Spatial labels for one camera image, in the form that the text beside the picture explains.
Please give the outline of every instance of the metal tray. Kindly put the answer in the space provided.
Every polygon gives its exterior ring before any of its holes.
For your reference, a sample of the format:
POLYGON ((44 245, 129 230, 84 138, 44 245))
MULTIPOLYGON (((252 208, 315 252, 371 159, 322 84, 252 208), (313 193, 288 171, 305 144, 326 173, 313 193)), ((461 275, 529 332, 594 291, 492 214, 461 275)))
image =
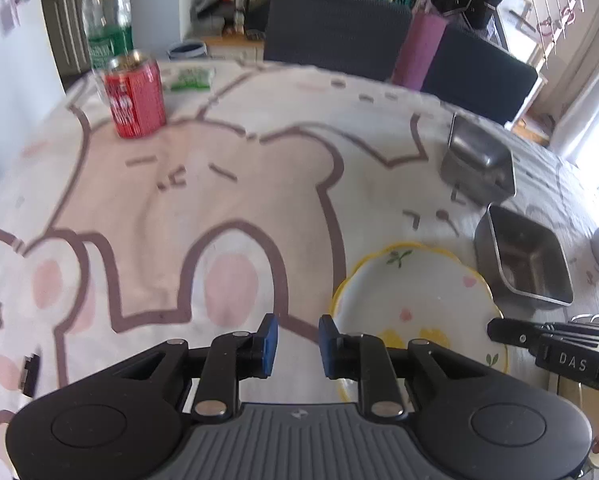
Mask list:
POLYGON ((477 270, 493 298, 552 310, 573 303, 562 246, 551 229, 491 204, 475 229, 477 270))
POLYGON ((515 196, 511 150, 466 118, 455 115, 441 178, 480 205, 515 196))

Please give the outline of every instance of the green bottle label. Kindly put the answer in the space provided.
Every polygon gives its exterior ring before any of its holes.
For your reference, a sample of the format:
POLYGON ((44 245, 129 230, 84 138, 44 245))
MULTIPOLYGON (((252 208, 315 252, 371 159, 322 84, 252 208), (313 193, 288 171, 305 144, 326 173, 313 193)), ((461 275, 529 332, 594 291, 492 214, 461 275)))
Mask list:
POLYGON ((110 60, 133 50, 131 25, 105 27, 96 36, 88 38, 88 53, 93 68, 106 68, 110 60))

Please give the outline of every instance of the pink heart print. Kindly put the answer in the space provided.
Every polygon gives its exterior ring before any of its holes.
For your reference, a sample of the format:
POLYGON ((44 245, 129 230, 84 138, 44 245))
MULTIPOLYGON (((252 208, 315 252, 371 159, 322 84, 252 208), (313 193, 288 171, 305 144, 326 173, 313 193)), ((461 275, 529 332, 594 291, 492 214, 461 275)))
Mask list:
POLYGON ((404 322, 410 321, 413 319, 413 313, 409 309, 403 308, 402 312, 399 313, 399 318, 404 322))

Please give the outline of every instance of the floral plate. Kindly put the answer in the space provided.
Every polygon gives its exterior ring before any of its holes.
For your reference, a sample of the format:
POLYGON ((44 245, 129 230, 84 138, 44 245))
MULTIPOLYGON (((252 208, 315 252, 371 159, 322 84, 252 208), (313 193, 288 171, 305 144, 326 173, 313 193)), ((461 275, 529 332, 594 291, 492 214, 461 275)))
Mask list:
MULTIPOLYGON (((369 254, 337 289, 331 315, 342 333, 377 335, 393 348, 429 339, 508 371, 506 346, 486 333, 502 313, 484 279, 448 251, 403 243, 369 254)), ((356 399, 355 382, 340 384, 345 400, 356 399)))

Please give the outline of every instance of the screw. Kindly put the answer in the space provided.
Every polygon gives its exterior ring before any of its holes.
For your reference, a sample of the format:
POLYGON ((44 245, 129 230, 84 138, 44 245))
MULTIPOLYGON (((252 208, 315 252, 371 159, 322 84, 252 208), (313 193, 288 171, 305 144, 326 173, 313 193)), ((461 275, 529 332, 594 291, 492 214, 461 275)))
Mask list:
POLYGON ((221 400, 202 400, 195 404, 195 412, 202 416, 220 416, 226 413, 226 404, 221 400))
POLYGON ((400 416, 404 413, 404 408, 391 400, 381 400, 380 402, 375 402, 375 404, 371 406, 371 412, 373 412, 374 415, 388 418, 400 416))

